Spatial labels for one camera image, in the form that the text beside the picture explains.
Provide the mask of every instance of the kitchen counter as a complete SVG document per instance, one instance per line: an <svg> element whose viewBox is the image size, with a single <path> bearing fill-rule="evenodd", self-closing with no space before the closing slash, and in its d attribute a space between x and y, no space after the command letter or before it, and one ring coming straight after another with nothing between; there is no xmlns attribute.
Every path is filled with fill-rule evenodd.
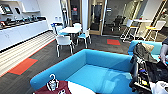
<svg viewBox="0 0 168 94"><path fill-rule="evenodd" d="M35 37L49 29L46 20L12 24L0 30L0 51Z"/></svg>
<svg viewBox="0 0 168 94"><path fill-rule="evenodd" d="M11 28L11 27L16 27L16 26L20 26L20 25L30 24L30 23L34 23L34 22L39 22L39 21L43 21L43 20L27 21L27 22L17 22L17 24L15 24L15 25L9 25L9 26L0 27L0 30Z"/></svg>

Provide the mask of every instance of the pillow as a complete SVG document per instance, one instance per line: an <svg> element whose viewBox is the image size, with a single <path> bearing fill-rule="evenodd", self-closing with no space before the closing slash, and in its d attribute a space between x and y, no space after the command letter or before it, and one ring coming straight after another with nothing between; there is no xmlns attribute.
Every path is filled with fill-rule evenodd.
<svg viewBox="0 0 168 94"><path fill-rule="evenodd" d="M149 52L151 52L154 48L153 45L150 45L150 44L145 44L145 43L142 43L142 45L146 48L146 50L148 50Z"/></svg>

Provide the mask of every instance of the red floor mat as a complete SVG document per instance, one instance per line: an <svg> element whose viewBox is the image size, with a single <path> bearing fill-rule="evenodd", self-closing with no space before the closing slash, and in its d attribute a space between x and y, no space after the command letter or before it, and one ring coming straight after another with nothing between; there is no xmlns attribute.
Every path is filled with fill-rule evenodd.
<svg viewBox="0 0 168 94"><path fill-rule="evenodd" d="M8 72L21 75L23 72L25 72L29 67L31 67L37 61L38 60L36 59L27 58Z"/></svg>
<svg viewBox="0 0 168 94"><path fill-rule="evenodd" d="M120 45L120 42L118 40L107 39L107 44Z"/></svg>

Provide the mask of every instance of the bag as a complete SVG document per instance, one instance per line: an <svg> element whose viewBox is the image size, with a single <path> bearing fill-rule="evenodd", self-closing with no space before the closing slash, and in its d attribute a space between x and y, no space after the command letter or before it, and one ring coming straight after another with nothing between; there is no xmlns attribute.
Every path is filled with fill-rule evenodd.
<svg viewBox="0 0 168 94"><path fill-rule="evenodd" d="M168 83L164 81L158 81L156 84L152 83L151 86L152 94L168 94L166 89L168 88Z"/></svg>

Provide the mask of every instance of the blue fabric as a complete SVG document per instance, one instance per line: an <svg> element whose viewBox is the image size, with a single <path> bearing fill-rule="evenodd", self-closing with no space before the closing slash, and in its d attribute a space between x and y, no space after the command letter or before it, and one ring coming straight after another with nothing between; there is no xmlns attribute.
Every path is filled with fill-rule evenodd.
<svg viewBox="0 0 168 94"><path fill-rule="evenodd" d="M60 32L60 33L58 33L58 35L64 35L65 36L65 35L68 35L68 33L63 33L63 32L61 33Z"/></svg>
<svg viewBox="0 0 168 94"><path fill-rule="evenodd" d="M130 44L129 49L128 49L128 52L133 52L134 47L135 47L135 45L136 45L138 42L142 42L142 43L145 43L145 44L153 45L154 48L153 48L153 50L151 51L151 54L152 54L152 55L159 55L159 54L160 54L160 49L161 49L161 47L162 47L162 42L143 41L143 40L133 40L133 41L131 41L131 44Z"/></svg>
<svg viewBox="0 0 168 94"><path fill-rule="evenodd" d="M90 65L130 71L132 56L86 49L86 63Z"/></svg>
<svg viewBox="0 0 168 94"><path fill-rule="evenodd" d="M76 53L36 75L31 79L30 84L37 90L52 79L50 78L50 74L55 74L58 80L65 80L86 64L85 58L85 51L80 51L80 53Z"/></svg>
<svg viewBox="0 0 168 94"><path fill-rule="evenodd" d="M96 93L135 94L129 87L131 79L129 72L85 65L66 80L85 86Z"/></svg>
<svg viewBox="0 0 168 94"><path fill-rule="evenodd" d="M78 36L79 38L86 38L85 34L82 33L81 35Z"/></svg>
<svg viewBox="0 0 168 94"><path fill-rule="evenodd" d="M132 94L131 56L84 49L33 77L31 86L37 90L52 79L67 80L102 94Z"/></svg>

